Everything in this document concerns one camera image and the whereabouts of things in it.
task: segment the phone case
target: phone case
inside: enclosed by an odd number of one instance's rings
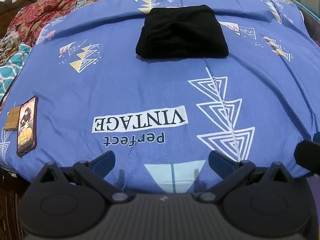
[[[37,103],[38,97],[33,96],[20,106],[17,133],[17,155],[19,157],[36,148]]]

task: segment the mattress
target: mattress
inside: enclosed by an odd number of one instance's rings
[[[135,54],[154,7],[206,4],[229,56],[146,60]],[[211,150],[292,176],[297,143],[319,131],[320,48],[296,5],[279,0],[102,0],[47,24],[0,115],[39,97],[37,146],[16,154],[2,130],[0,163],[28,181],[44,163],[72,166],[112,150],[105,180],[123,191],[200,192],[221,178]]]

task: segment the teal and white cloth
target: teal and white cloth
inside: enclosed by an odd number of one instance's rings
[[[0,67],[0,100],[2,100],[10,84],[23,68],[30,52],[31,47],[22,42],[18,51]]]

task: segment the logo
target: logo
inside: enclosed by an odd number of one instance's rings
[[[187,123],[185,107],[178,106],[131,114],[97,116],[93,119],[92,133],[133,132],[153,128],[176,127]]]

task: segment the crumpled scarf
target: crumpled scarf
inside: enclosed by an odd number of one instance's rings
[[[16,31],[8,31],[0,40],[0,66],[3,66],[19,48],[21,39]]]

